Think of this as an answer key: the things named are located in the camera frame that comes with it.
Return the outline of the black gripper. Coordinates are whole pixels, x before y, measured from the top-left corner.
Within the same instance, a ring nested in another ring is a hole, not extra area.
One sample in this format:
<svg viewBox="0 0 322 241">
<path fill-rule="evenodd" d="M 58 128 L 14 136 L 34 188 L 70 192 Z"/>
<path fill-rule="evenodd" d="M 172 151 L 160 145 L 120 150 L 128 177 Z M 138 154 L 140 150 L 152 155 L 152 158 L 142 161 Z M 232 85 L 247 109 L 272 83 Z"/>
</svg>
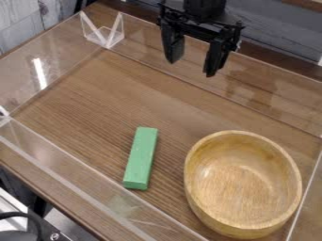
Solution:
<svg viewBox="0 0 322 241">
<path fill-rule="evenodd" d="M 243 23 L 225 13 L 225 0 L 160 0 L 158 7 L 157 25 L 167 61 L 173 64 L 181 58 L 184 35 L 211 41 L 203 72 L 207 77 L 213 76 L 225 64 L 229 51 L 225 41 L 237 44 L 244 29 Z"/>
</svg>

